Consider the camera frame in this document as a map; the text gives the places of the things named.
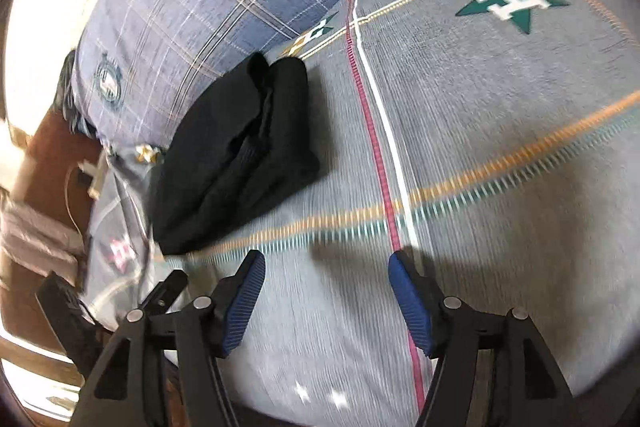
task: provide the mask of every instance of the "blue rubber grip pad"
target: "blue rubber grip pad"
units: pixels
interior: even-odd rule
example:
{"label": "blue rubber grip pad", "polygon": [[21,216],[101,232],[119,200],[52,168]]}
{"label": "blue rubber grip pad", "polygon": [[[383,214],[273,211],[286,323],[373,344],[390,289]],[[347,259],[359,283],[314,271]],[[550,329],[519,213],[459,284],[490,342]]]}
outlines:
{"label": "blue rubber grip pad", "polygon": [[389,258],[389,283],[414,344],[425,354],[430,353],[433,344],[430,314],[422,305],[409,274],[396,254]]}
{"label": "blue rubber grip pad", "polygon": [[222,350],[227,356],[242,342],[247,324],[254,311],[255,301],[260,295],[265,274],[264,256],[258,255],[247,273],[238,295],[229,306],[226,314],[225,336],[222,340]]}

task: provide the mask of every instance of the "embroidered emblem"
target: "embroidered emblem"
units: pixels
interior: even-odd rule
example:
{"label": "embroidered emblem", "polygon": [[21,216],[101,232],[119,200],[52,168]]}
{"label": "embroidered emblem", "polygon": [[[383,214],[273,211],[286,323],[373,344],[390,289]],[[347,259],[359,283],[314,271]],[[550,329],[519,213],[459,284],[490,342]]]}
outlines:
{"label": "embroidered emblem", "polygon": [[122,72],[120,67],[109,60],[107,53],[102,54],[94,74],[95,85],[108,107],[117,109],[122,102]]}
{"label": "embroidered emblem", "polygon": [[491,12],[502,21],[511,21],[521,32],[529,35],[532,9],[546,10],[569,4],[565,0],[473,0],[456,13],[456,16]]}
{"label": "embroidered emblem", "polygon": [[114,239],[111,241],[111,261],[121,273],[125,272],[127,263],[136,258],[129,237],[125,236],[122,241]]}
{"label": "embroidered emblem", "polygon": [[332,13],[331,15],[329,15],[327,18],[322,19],[318,25],[316,25],[315,27],[311,28],[308,32],[300,35],[294,42],[293,44],[285,49],[282,52],[282,55],[280,55],[281,57],[284,57],[285,55],[287,57],[291,57],[292,55],[294,55],[299,49],[303,48],[304,46],[306,46],[307,44],[309,44],[309,42],[311,42],[314,39],[317,39],[318,37],[322,37],[323,35],[327,35],[327,33],[329,33],[330,31],[332,31],[334,29],[333,26],[327,26],[329,21],[331,19],[333,19],[338,12],[336,13]]}

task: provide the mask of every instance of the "red stripe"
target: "red stripe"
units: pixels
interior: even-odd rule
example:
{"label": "red stripe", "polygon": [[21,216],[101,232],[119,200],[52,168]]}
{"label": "red stripe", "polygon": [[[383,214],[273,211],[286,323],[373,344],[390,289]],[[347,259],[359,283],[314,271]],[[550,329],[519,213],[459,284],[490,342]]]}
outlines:
{"label": "red stripe", "polygon": [[[376,134],[376,128],[373,124],[373,117],[371,116],[371,110],[369,108],[369,102],[367,102],[367,95],[362,85],[362,78],[360,77],[360,71],[356,63],[356,57],[353,54],[353,40],[351,39],[351,29],[349,15],[353,10],[353,0],[347,0],[349,7],[347,13],[346,24],[346,38],[347,38],[347,57],[349,58],[349,65],[351,67],[351,74],[358,90],[358,97],[360,98],[360,106],[362,107],[362,113],[364,120],[367,124],[367,132],[369,133],[369,140],[371,142],[371,148],[373,151],[373,160],[376,163],[376,172],[378,173],[378,181],[380,182],[380,192],[382,192],[382,201],[385,208],[386,225],[389,231],[389,239],[391,240],[391,247],[394,251],[400,250],[400,236],[398,235],[398,227],[396,227],[396,214],[394,212],[394,206],[391,202],[391,193],[389,192],[389,183],[386,179],[385,164],[382,161],[382,151],[380,150],[380,142],[378,141],[378,135]],[[420,371],[420,359],[418,358],[418,350],[415,347],[414,340],[411,338],[411,334],[408,333],[409,354],[411,356],[412,369],[414,374],[414,387],[415,387],[415,400],[418,404],[418,411],[422,410],[424,405],[424,387],[422,386],[422,373]]]}

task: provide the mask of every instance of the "folded black fabric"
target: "folded black fabric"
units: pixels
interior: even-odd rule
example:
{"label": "folded black fabric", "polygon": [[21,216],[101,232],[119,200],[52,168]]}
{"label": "folded black fabric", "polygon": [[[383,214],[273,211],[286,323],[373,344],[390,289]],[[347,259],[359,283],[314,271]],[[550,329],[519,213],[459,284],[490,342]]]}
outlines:
{"label": "folded black fabric", "polygon": [[180,122],[151,213],[165,255],[182,255],[271,210],[319,171],[309,149],[304,62],[247,57]]}

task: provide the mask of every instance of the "gray bed sheet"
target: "gray bed sheet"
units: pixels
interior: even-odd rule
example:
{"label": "gray bed sheet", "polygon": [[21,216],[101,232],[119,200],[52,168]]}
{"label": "gray bed sheet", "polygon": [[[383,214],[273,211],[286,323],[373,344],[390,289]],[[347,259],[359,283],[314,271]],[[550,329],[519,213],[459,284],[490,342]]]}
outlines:
{"label": "gray bed sheet", "polygon": [[[85,302],[116,325],[172,268],[193,298],[258,248],[267,279],[222,363],[232,399],[300,425],[412,425],[432,366],[386,281],[401,245],[477,309],[524,306],[589,387],[638,340],[640,2],[488,9],[521,1],[341,0],[328,31],[270,51],[305,61],[322,177],[187,257],[162,258],[120,204],[144,207],[154,168],[116,151]],[[124,234],[125,274],[105,261]]]}

